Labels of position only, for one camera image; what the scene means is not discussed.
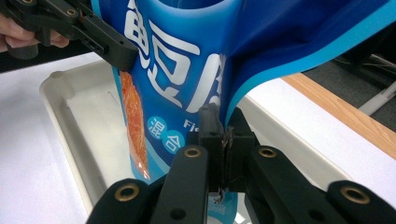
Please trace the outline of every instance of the orange snack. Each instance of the orange snack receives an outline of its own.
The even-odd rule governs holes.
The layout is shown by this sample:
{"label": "orange snack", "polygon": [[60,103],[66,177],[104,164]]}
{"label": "orange snack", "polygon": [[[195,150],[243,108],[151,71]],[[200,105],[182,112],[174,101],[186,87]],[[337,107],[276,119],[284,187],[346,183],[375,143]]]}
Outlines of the orange snack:
{"label": "orange snack", "polygon": [[122,100],[127,119],[129,151],[137,170],[149,179],[148,155],[146,151],[143,108],[132,77],[127,72],[120,72]]}

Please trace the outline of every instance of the white table surface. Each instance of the white table surface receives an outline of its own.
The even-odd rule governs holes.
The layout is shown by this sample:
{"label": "white table surface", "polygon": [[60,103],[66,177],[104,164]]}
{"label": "white table surface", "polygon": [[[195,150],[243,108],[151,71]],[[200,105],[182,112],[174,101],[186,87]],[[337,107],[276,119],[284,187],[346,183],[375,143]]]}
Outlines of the white table surface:
{"label": "white table surface", "polygon": [[39,86],[54,71],[98,60],[89,53],[0,74],[0,223],[87,219]]}
{"label": "white table surface", "polygon": [[[0,223],[85,222],[88,214],[38,88],[54,71],[99,60],[89,53],[0,74]],[[394,159],[280,79],[249,96],[396,207]],[[345,147],[351,148],[347,154]]]}

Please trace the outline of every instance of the gray floor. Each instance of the gray floor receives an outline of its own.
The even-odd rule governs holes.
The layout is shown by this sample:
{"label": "gray floor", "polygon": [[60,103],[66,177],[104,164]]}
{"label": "gray floor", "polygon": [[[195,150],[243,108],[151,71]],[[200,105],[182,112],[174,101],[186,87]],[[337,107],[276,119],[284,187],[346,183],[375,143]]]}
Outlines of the gray floor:
{"label": "gray floor", "polygon": [[[391,67],[368,62],[356,68],[343,58],[332,60],[304,74],[357,108],[396,79]],[[396,97],[371,117],[396,132]]]}

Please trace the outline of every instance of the metal screw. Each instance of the metal screw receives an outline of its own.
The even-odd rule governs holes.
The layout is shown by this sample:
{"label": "metal screw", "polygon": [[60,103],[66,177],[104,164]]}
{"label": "metal screw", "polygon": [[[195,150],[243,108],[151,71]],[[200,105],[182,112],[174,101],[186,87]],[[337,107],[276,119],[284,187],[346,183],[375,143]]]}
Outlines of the metal screw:
{"label": "metal screw", "polygon": [[340,191],[344,197],[353,203],[367,204],[370,202],[370,197],[360,189],[344,186]]}
{"label": "metal screw", "polygon": [[139,194],[139,187],[136,184],[128,183],[119,187],[114,197],[120,202],[128,202]]}

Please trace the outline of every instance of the food image on bag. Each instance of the food image on bag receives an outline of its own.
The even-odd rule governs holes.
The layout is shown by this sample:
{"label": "food image on bag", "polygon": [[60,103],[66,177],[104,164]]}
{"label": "food image on bag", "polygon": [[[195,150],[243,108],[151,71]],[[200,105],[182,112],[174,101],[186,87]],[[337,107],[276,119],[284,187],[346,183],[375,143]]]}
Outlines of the food image on bag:
{"label": "food image on bag", "polygon": [[137,170],[143,177],[149,179],[142,103],[129,73],[120,72],[120,83],[127,120],[129,151]]}
{"label": "food image on bag", "polygon": [[[115,79],[131,168],[149,184],[167,174],[186,134],[199,131],[201,106],[219,105],[227,128],[254,87],[326,63],[396,21],[395,0],[92,0],[92,7],[139,48],[134,68]],[[209,197],[208,214],[233,223],[237,195],[223,196]]]}

